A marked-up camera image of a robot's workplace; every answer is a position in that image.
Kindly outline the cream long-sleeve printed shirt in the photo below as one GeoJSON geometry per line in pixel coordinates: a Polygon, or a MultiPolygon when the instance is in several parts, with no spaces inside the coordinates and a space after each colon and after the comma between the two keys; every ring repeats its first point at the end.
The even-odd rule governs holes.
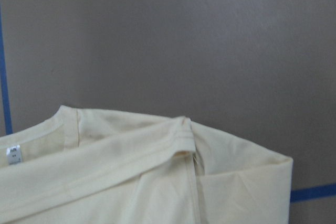
{"type": "Polygon", "coordinates": [[[288,223],[292,165],[185,116],[61,106],[1,138],[1,223],[288,223]]]}

